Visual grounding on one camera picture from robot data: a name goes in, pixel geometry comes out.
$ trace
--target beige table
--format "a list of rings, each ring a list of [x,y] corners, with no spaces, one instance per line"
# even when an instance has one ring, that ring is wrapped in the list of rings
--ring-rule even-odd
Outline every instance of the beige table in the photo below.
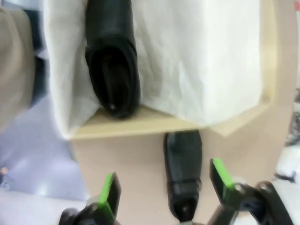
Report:
[[[234,129],[224,123],[200,131],[203,188],[195,221],[207,222],[218,204],[209,180],[210,158],[221,157],[232,176],[243,177],[252,185],[269,179],[275,171],[292,115],[296,85],[298,39],[292,0],[262,0],[262,34],[265,91],[269,93],[266,96],[272,96],[267,99],[270,104],[262,105],[261,112],[247,122],[241,118],[249,117],[249,112],[233,119]],[[276,82],[270,84],[274,77]],[[126,135],[139,134],[139,129],[140,134],[158,132],[149,121],[145,124],[154,130],[143,132],[137,122],[133,123],[134,132]],[[183,125],[186,126],[183,129],[193,128],[181,123],[172,129]],[[99,194],[106,174],[116,171],[122,186],[118,220],[123,225],[176,224],[168,209],[163,134],[98,138],[123,135],[123,129],[127,129],[124,124],[97,129],[88,123],[73,140],[90,194]]]

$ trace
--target shoe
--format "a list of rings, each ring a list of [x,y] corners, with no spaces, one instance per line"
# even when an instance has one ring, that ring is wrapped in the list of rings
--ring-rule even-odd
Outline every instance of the shoe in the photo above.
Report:
[[[113,117],[132,116],[140,81],[131,0],[89,0],[85,27],[85,58],[97,98]]]
[[[170,211],[180,222],[191,221],[202,186],[202,142],[199,131],[166,134],[164,154]]]

